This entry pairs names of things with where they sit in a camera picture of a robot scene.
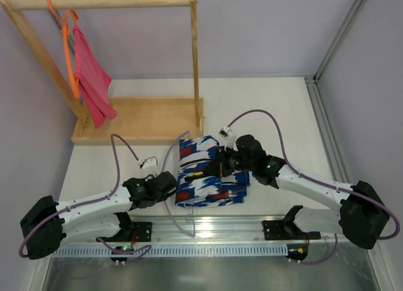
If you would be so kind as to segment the blue patterned trousers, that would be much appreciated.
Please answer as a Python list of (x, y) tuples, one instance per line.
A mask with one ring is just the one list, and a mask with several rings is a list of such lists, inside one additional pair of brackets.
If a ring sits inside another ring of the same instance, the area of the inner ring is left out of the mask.
[(210, 208), (244, 202), (251, 184), (249, 172), (225, 176), (219, 164), (222, 152), (211, 135), (179, 141), (177, 207)]

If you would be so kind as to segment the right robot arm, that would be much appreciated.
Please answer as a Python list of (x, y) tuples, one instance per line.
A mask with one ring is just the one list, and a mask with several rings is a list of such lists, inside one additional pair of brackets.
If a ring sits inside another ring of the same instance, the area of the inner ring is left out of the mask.
[(294, 205), (282, 220), (290, 239), (311, 232), (342, 234), (362, 249), (372, 249), (390, 219), (373, 187), (309, 177), (292, 169), (284, 159), (267, 154), (252, 135), (236, 140), (236, 147), (219, 147), (204, 176), (227, 177), (236, 171), (249, 171), (262, 185), (291, 191), (324, 206), (314, 209)]

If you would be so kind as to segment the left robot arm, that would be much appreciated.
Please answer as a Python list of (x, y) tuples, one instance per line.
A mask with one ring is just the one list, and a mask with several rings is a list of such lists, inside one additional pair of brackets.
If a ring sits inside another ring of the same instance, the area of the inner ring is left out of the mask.
[(177, 185), (176, 178), (165, 171), (130, 178), (112, 191), (80, 200), (56, 202), (51, 195), (42, 197), (20, 221), (24, 240), (19, 255), (38, 260), (61, 245), (97, 237), (124, 241), (133, 227), (129, 211), (165, 201), (175, 194)]

